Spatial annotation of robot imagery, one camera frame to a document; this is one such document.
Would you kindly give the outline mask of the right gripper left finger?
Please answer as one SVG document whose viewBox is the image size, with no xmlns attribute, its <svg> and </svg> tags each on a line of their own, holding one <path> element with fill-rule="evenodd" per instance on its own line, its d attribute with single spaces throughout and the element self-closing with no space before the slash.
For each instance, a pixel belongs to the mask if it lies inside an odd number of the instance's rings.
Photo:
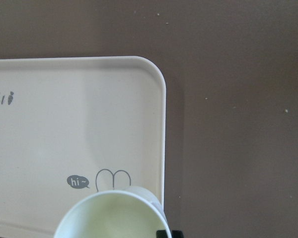
<svg viewBox="0 0 298 238">
<path fill-rule="evenodd" d="M 156 238 L 168 238 L 168 233 L 166 230 L 156 231 Z"/>
</svg>

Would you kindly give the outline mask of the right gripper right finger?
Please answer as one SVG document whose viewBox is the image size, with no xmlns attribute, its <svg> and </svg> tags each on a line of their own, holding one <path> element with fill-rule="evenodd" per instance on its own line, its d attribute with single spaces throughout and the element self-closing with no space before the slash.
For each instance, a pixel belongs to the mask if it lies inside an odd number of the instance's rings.
<svg viewBox="0 0 298 238">
<path fill-rule="evenodd" d="M 183 232 L 181 230 L 172 230 L 172 238 L 183 238 Z"/>
</svg>

